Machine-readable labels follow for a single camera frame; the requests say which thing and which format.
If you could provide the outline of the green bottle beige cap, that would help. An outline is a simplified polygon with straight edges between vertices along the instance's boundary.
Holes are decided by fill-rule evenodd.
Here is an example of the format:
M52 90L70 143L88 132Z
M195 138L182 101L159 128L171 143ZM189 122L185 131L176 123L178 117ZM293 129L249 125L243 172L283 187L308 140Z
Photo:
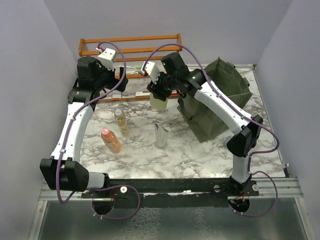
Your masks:
M168 99L162 101L161 99L155 98L155 96L152 93L150 93L149 102L154 109L158 111L163 111L167 107Z

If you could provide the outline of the green canvas bag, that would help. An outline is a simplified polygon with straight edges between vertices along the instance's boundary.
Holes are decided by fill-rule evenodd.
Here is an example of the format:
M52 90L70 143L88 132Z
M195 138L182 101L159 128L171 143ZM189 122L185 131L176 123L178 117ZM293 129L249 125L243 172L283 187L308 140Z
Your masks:
M218 58L204 70L218 93L205 81L194 97L179 97L177 107L200 143L212 140L227 130L237 133L241 125L246 126L249 122L241 119L240 112L253 95L249 82L233 64Z

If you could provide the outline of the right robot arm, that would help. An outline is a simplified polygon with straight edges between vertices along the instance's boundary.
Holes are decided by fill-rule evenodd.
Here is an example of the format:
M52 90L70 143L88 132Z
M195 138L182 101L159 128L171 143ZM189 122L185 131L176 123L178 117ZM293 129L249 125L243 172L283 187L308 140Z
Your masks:
M204 68L189 71L179 53L166 55L161 63L165 72L160 71L154 62L146 60L143 63L141 71L151 79L147 90L155 100L162 102L168 99L172 91L177 91L181 99L190 97L197 100L226 124L233 133L226 143L233 157L229 189L236 196L242 195L252 178L250 154L259 139L263 119L259 115L251 116L231 101L209 79Z

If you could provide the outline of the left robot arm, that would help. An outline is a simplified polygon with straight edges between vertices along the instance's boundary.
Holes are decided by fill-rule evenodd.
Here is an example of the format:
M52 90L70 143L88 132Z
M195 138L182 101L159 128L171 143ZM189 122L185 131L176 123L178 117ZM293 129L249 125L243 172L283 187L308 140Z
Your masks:
M95 57L77 61L77 78L67 95L67 116L59 141L49 158L43 158L39 168L51 190L83 192L93 189L97 196L106 197L111 190L106 173L90 172L80 164L80 152L87 125L95 111L103 89L124 92L128 79L126 67L114 69Z

